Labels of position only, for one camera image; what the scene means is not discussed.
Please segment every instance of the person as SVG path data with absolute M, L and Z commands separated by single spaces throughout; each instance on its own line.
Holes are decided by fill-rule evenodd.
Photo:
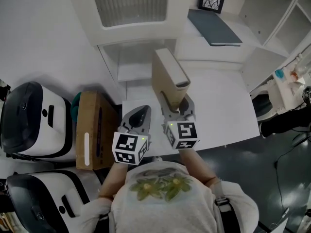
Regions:
M 107 232 L 97 231 L 96 226 L 109 212 L 110 232 L 220 232 L 222 221 L 214 211 L 213 188 L 221 183 L 239 215 L 241 233 L 252 233 L 259 220 L 255 202 L 238 184 L 221 181 L 196 151 L 179 153 L 184 165 L 155 161 L 128 172 L 128 165 L 115 163 L 99 198 L 82 207 L 77 232 Z

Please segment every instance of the shoulder strap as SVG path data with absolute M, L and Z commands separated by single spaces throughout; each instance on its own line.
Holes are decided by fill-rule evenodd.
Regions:
M 224 195 L 222 183 L 218 182 L 214 184 L 211 190 L 216 196 L 215 205 L 218 207 L 221 216 L 220 233 L 241 233 L 237 215 L 230 200 Z
M 115 221 L 112 212 L 100 215 L 94 233 L 115 233 Z

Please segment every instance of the marker cube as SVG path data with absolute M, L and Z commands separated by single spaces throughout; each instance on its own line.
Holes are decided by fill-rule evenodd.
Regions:
M 166 125 L 165 134 L 173 149 L 192 149 L 197 142 L 195 122 L 170 121 Z
M 148 150 L 148 136 L 115 132 L 112 152 L 115 161 L 138 165 Z

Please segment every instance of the shelf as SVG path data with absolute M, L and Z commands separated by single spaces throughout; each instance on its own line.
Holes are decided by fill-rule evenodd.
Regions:
M 297 6 L 311 22 L 311 0 L 298 0 Z
M 153 52 L 163 47 L 162 40 L 124 44 L 119 56 L 118 82 L 150 79 Z
M 311 21 L 296 6 L 276 34 L 276 38 L 280 40 L 286 51 L 291 53 L 310 31 Z
M 245 0 L 239 15 L 261 45 L 264 45 L 293 3 L 293 0 Z
M 221 61 L 242 63 L 256 47 L 212 47 L 204 37 L 182 37 L 179 40 L 177 60 Z
M 245 61 L 241 74 L 247 87 L 251 92 L 264 80 L 266 80 L 286 60 L 279 54 L 256 49 Z
M 238 36 L 238 38 L 240 38 L 244 44 L 256 48 L 266 49 L 284 57 L 289 56 L 282 43 L 277 39 L 272 39 L 269 41 L 270 44 L 268 46 L 263 46 L 250 30 L 250 28 L 238 15 L 221 13 L 218 16 L 229 26 L 229 28 Z
M 243 63 L 226 62 L 226 61 L 179 61 L 181 67 L 186 70 L 188 68 L 204 68 L 204 69 L 216 69 L 216 70 L 240 70 L 243 67 Z
M 126 100 L 156 98 L 151 86 L 151 79 L 126 82 Z

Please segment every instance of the black cable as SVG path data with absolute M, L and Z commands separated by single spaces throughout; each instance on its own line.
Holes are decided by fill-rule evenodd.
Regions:
M 294 146 L 291 150 L 287 151 L 286 153 L 280 155 L 277 160 L 274 162 L 274 168 L 276 169 L 276 182 L 277 182 L 277 188 L 278 188 L 278 191 L 280 193 L 280 197 L 281 197 L 281 205 L 282 205 L 282 209 L 283 211 L 285 211 L 285 208 L 284 208 L 284 205 L 283 205 L 283 197 L 282 197 L 282 192 L 281 192 L 281 187 L 280 187 L 280 183 L 279 183 L 279 180 L 278 180 L 278 172 L 277 172 L 277 165 L 278 165 L 278 161 L 279 159 L 281 159 L 283 156 L 289 154 L 290 152 L 292 152 L 296 147 L 298 147 L 301 143 L 299 143 L 298 145 Z
M 274 167 L 275 167 L 275 169 L 276 169 L 276 183 L 277 183 L 278 192 L 280 193 L 280 197 L 281 197 L 281 205 L 282 205 L 283 211 L 285 211 L 285 208 L 284 208 L 284 205 L 283 205 L 283 197 L 282 197 L 282 193 L 281 193 L 280 183 L 279 183 L 279 181 L 278 181 L 277 161 L 274 162 Z

